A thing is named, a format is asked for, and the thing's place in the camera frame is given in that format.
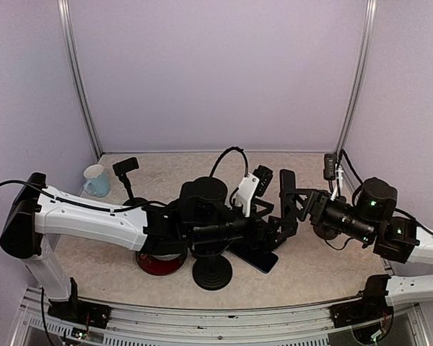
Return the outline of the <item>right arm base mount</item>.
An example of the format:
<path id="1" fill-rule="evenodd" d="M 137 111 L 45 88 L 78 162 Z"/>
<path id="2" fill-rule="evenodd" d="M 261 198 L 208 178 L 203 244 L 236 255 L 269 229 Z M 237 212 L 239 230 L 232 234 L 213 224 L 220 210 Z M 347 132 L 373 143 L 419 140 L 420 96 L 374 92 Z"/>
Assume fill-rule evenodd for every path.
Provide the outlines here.
<path id="1" fill-rule="evenodd" d="M 332 305 L 329 309 L 335 328 L 348 327 L 393 315 L 394 308 L 385 298 L 388 296 L 388 274 L 367 278 L 358 300 Z"/>

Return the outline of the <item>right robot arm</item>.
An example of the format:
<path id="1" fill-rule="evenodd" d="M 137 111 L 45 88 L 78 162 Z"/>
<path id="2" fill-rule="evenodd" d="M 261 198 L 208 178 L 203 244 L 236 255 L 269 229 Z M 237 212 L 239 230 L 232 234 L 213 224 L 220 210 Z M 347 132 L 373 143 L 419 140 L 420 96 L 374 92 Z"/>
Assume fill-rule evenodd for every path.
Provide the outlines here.
<path id="1" fill-rule="evenodd" d="M 433 230 L 396 208 L 398 191 L 376 177 L 366 179 L 348 204 L 325 190 L 299 189 L 293 171 L 280 172 L 281 217 L 309 221 L 324 241 L 344 234 L 371 247 L 381 258 L 401 264 L 433 265 Z M 355 314 L 371 319 L 382 306 L 433 301 L 433 275 L 401 277 L 373 275 L 367 279 Z"/>

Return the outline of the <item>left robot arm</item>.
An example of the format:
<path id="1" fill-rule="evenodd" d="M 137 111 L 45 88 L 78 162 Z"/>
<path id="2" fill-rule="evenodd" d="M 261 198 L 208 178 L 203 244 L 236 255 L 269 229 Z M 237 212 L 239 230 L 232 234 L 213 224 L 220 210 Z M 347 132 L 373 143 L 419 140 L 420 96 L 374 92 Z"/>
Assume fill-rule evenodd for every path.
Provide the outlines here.
<path id="1" fill-rule="evenodd" d="M 228 189 L 216 177 L 185 182 L 178 198 L 166 205 L 142 200 L 112 205 L 67 195 L 34 173 L 22 183 L 0 237 L 0 247 L 21 259 L 50 300 L 70 320 L 87 313 L 76 297 L 76 283 L 57 262 L 48 235 L 69 235 L 103 241 L 153 257 L 192 251 L 199 260 L 218 257 L 240 245 L 258 254 L 270 253 L 296 234 L 292 208 L 283 203 L 281 215 L 262 200 L 269 181 L 249 174 L 226 204 Z"/>

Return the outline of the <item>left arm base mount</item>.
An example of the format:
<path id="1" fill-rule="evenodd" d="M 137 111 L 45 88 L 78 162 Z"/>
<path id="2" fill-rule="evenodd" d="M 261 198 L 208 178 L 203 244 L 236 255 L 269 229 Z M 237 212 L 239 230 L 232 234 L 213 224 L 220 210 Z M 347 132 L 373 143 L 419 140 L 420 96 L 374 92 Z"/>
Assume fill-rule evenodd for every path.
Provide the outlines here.
<path id="1" fill-rule="evenodd" d="M 111 307 L 101 303 L 84 301 L 78 297 L 75 279 L 70 278 L 70 295 L 67 301 L 52 301 L 48 315 L 64 321 L 83 324 L 85 327 L 106 329 L 111 315 Z"/>

